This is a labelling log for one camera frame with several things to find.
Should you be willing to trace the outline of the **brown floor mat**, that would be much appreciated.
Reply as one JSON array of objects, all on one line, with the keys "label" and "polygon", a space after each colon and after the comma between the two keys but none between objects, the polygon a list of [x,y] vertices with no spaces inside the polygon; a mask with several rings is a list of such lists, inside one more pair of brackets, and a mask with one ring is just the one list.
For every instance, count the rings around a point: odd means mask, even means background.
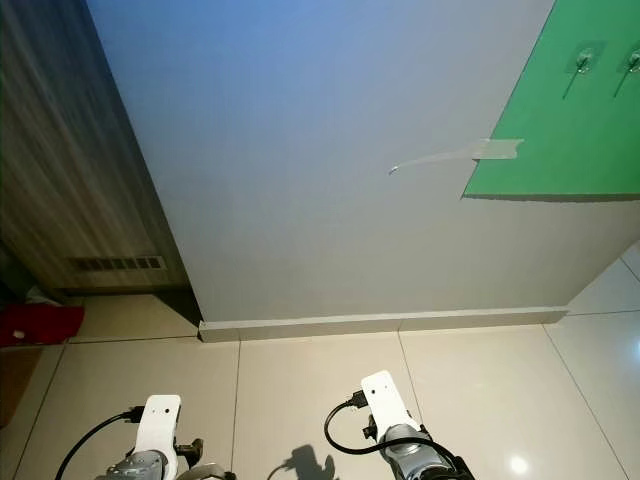
[{"label": "brown floor mat", "polygon": [[12,424],[41,356],[41,348],[3,349],[0,352],[1,430]]}]

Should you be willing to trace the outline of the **grey tape strip with hook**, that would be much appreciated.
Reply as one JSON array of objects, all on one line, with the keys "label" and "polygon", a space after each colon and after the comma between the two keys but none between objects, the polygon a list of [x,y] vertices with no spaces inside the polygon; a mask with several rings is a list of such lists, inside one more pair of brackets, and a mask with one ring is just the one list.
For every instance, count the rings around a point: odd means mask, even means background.
[{"label": "grey tape strip with hook", "polygon": [[449,161],[479,161],[479,160],[509,160],[516,159],[518,148],[524,143],[522,138],[512,138],[512,140],[477,140],[467,145],[456,148],[442,154],[433,154],[424,157],[417,157],[415,160],[407,161],[392,166],[387,172],[394,175],[407,166],[416,166],[429,163],[449,163]]}]

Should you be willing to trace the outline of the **cabinet vent grille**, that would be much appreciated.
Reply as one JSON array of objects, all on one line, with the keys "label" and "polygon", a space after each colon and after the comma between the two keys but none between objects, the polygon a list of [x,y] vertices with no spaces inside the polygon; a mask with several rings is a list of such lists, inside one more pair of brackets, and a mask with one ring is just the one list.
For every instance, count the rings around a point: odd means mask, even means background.
[{"label": "cabinet vent grille", "polygon": [[166,270],[164,257],[160,256],[73,257],[73,259],[69,259],[69,262],[79,273]]}]

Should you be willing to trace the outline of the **red cloth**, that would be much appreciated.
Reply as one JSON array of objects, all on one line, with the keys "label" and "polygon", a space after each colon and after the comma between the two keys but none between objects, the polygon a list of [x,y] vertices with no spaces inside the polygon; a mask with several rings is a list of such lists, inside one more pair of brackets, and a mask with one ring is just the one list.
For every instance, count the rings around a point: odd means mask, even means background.
[{"label": "red cloth", "polygon": [[0,346],[55,346],[76,337],[84,320],[82,306],[13,303],[0,316]]}]

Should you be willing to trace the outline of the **clear suction hook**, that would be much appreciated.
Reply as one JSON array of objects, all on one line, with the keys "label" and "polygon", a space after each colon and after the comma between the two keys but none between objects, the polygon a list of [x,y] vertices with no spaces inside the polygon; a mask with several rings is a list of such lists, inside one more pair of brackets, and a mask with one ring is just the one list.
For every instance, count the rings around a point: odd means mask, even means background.
[{"label": "clear suction hook", "polygon": [[594,68],[596,60],[602,55],[607,46],[607,41],[585,41],[575,47],[570,63],[564,68],[564,72],[570,74],[562,91],[561,99],[570,96],[573,84],[577,79],[585,77]]},{"label": "clear suction hook", "polygon": [[620,74],[618,77],[618,81],[616,86],[614,86],[614,90],[612,93],[613,99],[616,99],[622,88],[625,87],[628,77],[631,74],[640,72],[640,46],[634,47],[628,54],[625,56],[625,59],[618,64],[617,73]]}]

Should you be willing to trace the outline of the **wood grain cabinet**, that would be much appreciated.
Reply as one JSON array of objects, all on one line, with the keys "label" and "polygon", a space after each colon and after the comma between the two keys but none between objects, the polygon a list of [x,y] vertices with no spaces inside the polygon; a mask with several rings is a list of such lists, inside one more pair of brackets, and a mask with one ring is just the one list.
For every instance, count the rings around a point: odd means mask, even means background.
[{"label": "wood grain cabinet", "polygon": [[[0,0],[1,238],[56,291],[183,291],[189,278],[86,0]],[[164,257],[77,271],[73,257]]]}]

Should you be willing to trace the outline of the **white baseboard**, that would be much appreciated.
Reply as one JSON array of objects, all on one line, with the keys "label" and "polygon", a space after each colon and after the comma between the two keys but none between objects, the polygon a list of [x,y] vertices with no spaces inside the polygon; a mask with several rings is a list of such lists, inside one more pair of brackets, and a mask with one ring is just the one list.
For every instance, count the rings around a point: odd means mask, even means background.
[{"label": "white baseboard", "polygon": [[198,326],[198,338],[202,342],[218,343],[234,342],[234,340],[538,325],[557,323],[568,312],[570,307],[558,306],[297,317],[297,319],[256,321],[204,321]]}]

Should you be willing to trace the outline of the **green hook board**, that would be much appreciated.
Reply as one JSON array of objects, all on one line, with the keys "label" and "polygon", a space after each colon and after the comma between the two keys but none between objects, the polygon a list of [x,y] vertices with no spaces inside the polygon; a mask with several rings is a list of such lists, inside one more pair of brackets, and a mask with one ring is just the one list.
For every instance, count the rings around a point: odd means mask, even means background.
[{"label": "green hook board", "polygon": [[[594,68],[561,95],[575,47],[607,41]],[[521,201],[640,198],[640,72],[612,93],[640,46],[640,0],[556,0],[492,132],[522,138],[516,159],[480,160],[463,196]]]}]

